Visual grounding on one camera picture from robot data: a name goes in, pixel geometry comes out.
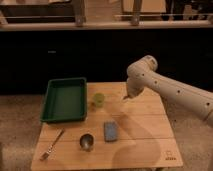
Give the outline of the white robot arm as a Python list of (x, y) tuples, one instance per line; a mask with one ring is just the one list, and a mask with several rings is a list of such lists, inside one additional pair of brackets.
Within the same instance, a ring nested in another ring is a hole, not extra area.
[(140, 95), (144, 88), (192, 110), (199, 119), (213, 128), (213, 93), (162, 76), (156, 72), (157, 60), (146, 55), (127, 67), (126, 98)]

